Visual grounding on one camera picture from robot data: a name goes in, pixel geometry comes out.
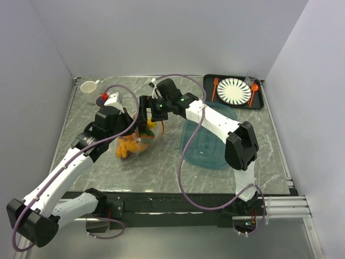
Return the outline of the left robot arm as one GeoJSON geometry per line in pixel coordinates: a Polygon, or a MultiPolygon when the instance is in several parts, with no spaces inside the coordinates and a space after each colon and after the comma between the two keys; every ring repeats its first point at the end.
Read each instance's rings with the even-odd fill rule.
{"type": "Polygon", "coordinates": [[[81,216],[110,219],[112,206],[107,196],[94,188],[71,201],[58,202],[72,183],[109,149],[113,140],[134,132],[136,121],[137,117],[131,117],[127,110],[113,106],[99,109],[47,178],[22,200],[12,199],[8,203],[6,211],[15,251],[47,245],[59,229],[81,216]]]}

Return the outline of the orange plastic fork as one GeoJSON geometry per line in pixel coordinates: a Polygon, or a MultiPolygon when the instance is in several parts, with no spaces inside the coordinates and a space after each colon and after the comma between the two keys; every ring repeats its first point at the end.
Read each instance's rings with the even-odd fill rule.
{"type": "Polygon", "coordinates": [[[212,91],[211,102],[214,101],[215,94],[216,94],[216,91],[217,91],[218,82],[219,82],[218,78],[215,78],[214,81],[213,81],[213,91],[212,91]]]}

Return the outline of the orange dried fruit pieces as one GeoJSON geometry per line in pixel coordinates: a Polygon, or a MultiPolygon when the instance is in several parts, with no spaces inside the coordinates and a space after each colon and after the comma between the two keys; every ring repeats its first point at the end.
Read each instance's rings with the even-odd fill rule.
{"type": "Polygon", "coordinates": [[[139,146],[133,139],[118,138],[118,145],[115,154],[120,159],[127,159],[139,151],[139,146]]]}

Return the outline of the black base frame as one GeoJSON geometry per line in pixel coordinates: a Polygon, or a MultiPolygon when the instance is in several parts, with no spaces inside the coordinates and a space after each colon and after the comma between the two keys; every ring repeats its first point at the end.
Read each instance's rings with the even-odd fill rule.
{"type": "Polygon", "coordinates": [[[115,193],[89,188],[86,192],[100,199],[94,216],[122,222],[127,228],[216,226],[232,228],[235,217],[263,216],[264,203],[258,194],[249,202],[235,199],[225,205],[231,194],[192,194],[200,204],[193,206],[177,193],[115,193]]]}

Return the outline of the clear drinking glass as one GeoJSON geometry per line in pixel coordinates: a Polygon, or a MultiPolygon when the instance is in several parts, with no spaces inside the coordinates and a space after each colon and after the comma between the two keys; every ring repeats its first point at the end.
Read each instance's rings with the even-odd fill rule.
{"type": "Polygon", "coordinates": [[[255,80],[256,80],[256,77],[257,77],[257,74],[253,71],[249,71],[246,76],[245,76],[245,80],[244,82],[249,86],[251,87],[253,83],[255,83],[255,80]]]}

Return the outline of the teal transparent food tray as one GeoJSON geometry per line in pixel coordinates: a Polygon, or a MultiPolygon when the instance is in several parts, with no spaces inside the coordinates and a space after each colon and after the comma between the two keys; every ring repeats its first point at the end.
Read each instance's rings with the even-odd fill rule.
{"type": "MultiPolygon", "coordinates": [[[[229,106],[211,102],[206,102],[206,104],[227,118],[237,120],[235,111],[229,106]]],[[[181,155],[196,127],[196,122],[190,120],[185,121],[180,141],[181,155]]],[[[192,165],[207,169],[226,169],[229,165],[225,160],[224,154],[225,144],[212,132],[201,127],[190,143],[184,160],[192,165]]]]}

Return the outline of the clear zip top bag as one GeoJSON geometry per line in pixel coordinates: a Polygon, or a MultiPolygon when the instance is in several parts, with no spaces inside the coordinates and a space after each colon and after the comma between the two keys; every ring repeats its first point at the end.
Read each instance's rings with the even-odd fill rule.
{"type": "Polygon", "coordinates": [[[137,158],[150,146],[157,143],[165,133],[163,121],[153,122],[149,118],[146,126],[137,127],[133,134],[117,138],[115,155],[121,161],[137,158]]]}

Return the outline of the white striped plate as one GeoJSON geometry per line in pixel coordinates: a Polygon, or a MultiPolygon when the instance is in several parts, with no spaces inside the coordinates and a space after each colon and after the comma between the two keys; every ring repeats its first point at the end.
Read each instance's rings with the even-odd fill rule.
{"type": "Polygon", "coordinates": [[[225,78],[218,83],[217,95],[229,105],[244,105],[251,99],[251,88],[237,78],[225,78]]]}

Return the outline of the white mug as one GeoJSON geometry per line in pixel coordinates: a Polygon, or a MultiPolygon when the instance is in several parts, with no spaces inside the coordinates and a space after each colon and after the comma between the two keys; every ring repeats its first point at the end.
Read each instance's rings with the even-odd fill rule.
{"type": "Polygon", "coordinates": [[[87,102],[90,104],[95,104],[96,99],[101,94],[100,87],[98,83],[100,80],[96,81],[86,81],[81,84],[80,90],[86,98],[87,102]]]}

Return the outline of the beige mug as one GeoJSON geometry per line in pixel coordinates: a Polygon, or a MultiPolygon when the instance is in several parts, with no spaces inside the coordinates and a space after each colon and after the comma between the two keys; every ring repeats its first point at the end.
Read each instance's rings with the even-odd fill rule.
{"type": "Polygon", "coordinates": [[[101,96],[98,96],[98,97],[96,98],[96,100],[95,100],[95,105],[96,105],[97,107],[104,107],[105,102],[106,102],[106,101],[103,100],[101,96]]]}

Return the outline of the green avocado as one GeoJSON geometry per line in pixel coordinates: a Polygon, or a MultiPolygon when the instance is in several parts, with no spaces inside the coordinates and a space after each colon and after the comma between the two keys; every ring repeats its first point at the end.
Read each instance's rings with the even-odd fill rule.
{"type": "Polygon", "coordinates": [[[140,132],[140,137],[141,138],[149,138],[149,139],[152,139],[152,138],[155,138],[155,135],[154,135],[154,132],[151,131],[150,129],[148,128],[145,128],[144,130],[142,130],[140,132]]]}

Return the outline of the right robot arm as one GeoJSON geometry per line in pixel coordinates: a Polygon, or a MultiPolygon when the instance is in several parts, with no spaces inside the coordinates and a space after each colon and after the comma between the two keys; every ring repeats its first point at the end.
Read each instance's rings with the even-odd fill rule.
{"type": "Polygon", "coordinates": [[[197,128],[205,128],[225,144],[224,158],[233,168],[236,183],[236,209],[248,215],[255,208],[258,187],[254,176],[254,165],[259,150],[253,126],[248,122],[238,122],[209,107],[204,100],[192,93],[182,94],[170,78],[161,82],[151,82],[160,97],[140,96],[137,123],[147,121],[147,109],[152,121],[164,121],[171,112],[197,123],[197,128]]]}

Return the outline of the orange plastic spoon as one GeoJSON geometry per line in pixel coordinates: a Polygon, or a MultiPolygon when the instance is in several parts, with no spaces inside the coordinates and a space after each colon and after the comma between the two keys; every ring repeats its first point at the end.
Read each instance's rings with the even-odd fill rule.
{"type": "Polygon", "coordinates": [[[252,102],[253,102],[253,99],[254,99],[254,95],[255,95],[255,93],[256,93],[258,90],[259,90],[259,86],[258,86],[257,84],[255,84],[255,83],[253,83],[253,84],[251,85],[251,98],[250,98],[250,100],[249,100],[248,103],[247,103],[249,107],[252,106],[252,102]]]}

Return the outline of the yellow corn cob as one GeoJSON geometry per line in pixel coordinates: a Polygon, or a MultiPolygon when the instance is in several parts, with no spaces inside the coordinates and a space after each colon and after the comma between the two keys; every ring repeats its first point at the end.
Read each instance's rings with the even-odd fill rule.
{"type": "Polygon", "coordinates": [[[148,129],[153,129],[153,128],[155,128],[157,126],[157,122],[152,122],[151,120],[148,120],[147,121],[147,128],[148,129]]]}

